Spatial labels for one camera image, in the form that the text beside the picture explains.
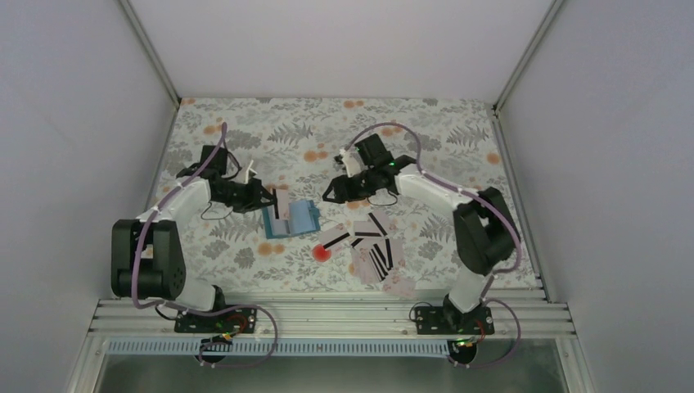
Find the black stripe white card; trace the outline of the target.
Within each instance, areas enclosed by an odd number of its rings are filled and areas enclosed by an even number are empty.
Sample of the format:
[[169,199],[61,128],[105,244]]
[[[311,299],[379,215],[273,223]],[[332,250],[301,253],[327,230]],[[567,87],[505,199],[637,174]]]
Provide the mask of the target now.
[[276,202],[274,205],[275,219],[289,220],[290,219],[290,196],[286,189],[275,188],[273,190]]

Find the teal card holder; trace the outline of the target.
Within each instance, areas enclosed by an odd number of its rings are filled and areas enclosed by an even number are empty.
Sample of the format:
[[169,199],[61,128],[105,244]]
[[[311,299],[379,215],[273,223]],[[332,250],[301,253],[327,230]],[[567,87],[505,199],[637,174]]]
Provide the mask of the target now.
[[289,204],[289,218],[277,219],[273,206],[262,209],[267,239],[283,239],[317,233],[321,230],[320,212],[313,201],[299,200]]

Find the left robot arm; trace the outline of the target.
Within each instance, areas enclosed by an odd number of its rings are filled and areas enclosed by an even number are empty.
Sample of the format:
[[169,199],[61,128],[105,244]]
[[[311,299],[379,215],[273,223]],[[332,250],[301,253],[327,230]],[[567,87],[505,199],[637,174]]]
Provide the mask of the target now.
[[228,175],[227,148],[205,145],[198,162],[179,171],[176,185],[135,219],[118,220],[111,231],[110,285],[139,309],[165,305],[195,314],[209,332],[228,320],[223,292],[213,284],[187,277],[180,239],[193,216],[209,203],[244,214],[276,203],[276,196],[256,178],[251,165]]

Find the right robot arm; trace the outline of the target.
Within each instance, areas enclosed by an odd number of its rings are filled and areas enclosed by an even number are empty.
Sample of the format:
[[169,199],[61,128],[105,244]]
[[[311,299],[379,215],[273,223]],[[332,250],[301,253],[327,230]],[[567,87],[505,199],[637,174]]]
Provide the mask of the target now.
[[462,268],[444,298],[443,321],[454,333],[475,322],[498,264],[520,255],[521,240],[502,193],[455,185],[422,167],[417,156],[394,157],[375,134],[340,150],[335,158],[343,174],[323,194],[336,204],[358,201],[386,190],[424,203],[450,218]]

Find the black striped card pile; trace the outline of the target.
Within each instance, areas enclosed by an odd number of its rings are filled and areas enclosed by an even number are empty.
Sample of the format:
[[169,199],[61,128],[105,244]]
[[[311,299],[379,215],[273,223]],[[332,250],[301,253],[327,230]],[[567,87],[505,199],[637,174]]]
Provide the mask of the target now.
[[372,285],[386,281],[405,266],[403,241],[395,236],[396,232],[391,217],[382,210],[373,210],[350,228],[337,224],[321,232],[318,243],[325,251],[348,249],[356,277]]

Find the floral table mat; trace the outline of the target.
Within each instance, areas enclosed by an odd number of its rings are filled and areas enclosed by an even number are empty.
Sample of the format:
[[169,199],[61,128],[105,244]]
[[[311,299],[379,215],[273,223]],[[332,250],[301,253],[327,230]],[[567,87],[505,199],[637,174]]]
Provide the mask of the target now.
[[[343,205],[322,199],[341,174],[336,156],[358,132],[377,124],[394,156],[419,156],[425,169],[464,187],[510,187],[493,126],[483,102],[436,99],[185,98],[164,154],[156,196],[166,195],[176,174],[214,145],[223,125],[241,164],[252,162],[267,189],[285,189],[291,200],[311,200],[323,228],[351,227],[383,211],[403,241],[399,273],[417,289],[449,289],[462,262],[453,223],[423,202],[385,191]],[[364,291],[350,252],[315,254],[316,234],[281,240],[265,237],[260,212],[234,214],[202,206],[181,235],[188,275],[227,292]]]

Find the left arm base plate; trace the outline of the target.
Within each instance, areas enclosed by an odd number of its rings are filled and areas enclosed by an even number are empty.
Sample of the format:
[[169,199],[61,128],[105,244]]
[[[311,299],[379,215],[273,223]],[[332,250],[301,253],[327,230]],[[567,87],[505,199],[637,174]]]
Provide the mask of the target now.
[[251,334],[255,331],[256,319],[257,311],[251,308],[240,308],[214,317],[180,313],[174,324],[174,331],[176,333],[205,333],[210,335]]

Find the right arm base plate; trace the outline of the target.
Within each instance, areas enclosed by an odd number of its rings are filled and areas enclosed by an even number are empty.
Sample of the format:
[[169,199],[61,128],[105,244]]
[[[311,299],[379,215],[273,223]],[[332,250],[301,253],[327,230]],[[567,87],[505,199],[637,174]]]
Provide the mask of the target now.
[[418,335],[487,336],[495,333],[489,307],[478,306],[464,314],[455,308],[419,305],[413,309],[412,319]]

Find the aluminium rail frame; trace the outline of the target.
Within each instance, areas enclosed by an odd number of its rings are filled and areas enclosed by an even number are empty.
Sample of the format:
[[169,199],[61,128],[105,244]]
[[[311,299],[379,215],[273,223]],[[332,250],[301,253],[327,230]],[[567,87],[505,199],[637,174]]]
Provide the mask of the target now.
[[[539,290],[493,291],[494,339],[575,335],[567,305],[547,302]],[[264,293],[248,302],[265,308],[282,338],[398,339],[417,337],[414,300],[381,292]],[[88,328],[96,336],[172,336],[174,322],[128,300],[100,300]]]

